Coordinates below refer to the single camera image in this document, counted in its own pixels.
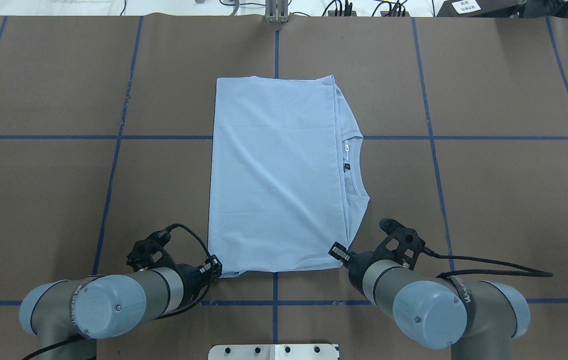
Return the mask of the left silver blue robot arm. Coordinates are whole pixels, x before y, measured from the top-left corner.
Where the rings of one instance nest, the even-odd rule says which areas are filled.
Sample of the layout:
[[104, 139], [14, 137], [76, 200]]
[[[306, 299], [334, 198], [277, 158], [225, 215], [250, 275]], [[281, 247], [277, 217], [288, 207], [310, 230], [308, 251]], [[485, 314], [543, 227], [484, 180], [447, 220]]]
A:
[[126, 275], [92, 275], [43, 284], [23, 299], [19, 322], [39, 340], [32, 360], [94, 360], [99, 340], [194, 308], [222, 273], [212, 255], [204, 265], [153, 265]]

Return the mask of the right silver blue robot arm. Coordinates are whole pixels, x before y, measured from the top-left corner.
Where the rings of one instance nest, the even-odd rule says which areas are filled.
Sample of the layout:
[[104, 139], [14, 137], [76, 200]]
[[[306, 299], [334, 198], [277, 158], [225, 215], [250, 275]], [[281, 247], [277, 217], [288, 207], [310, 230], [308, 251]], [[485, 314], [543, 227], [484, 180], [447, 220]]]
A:
[[348, 269], [353, 287], [428, 349], [453, 359], [503, 359], [526, 334], [529, 305], [514, 287], [459, 276], [421, 276], [379, 251], [355, 253], [334, 243], [329, 254]]

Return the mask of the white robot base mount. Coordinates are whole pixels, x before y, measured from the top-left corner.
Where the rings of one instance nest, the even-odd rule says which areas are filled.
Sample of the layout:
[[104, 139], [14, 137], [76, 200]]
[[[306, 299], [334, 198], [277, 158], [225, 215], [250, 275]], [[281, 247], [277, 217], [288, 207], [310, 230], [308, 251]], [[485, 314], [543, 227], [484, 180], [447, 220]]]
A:
[[211, 347], [209, 360], [339, 360], [337, 344], [220, 344]]

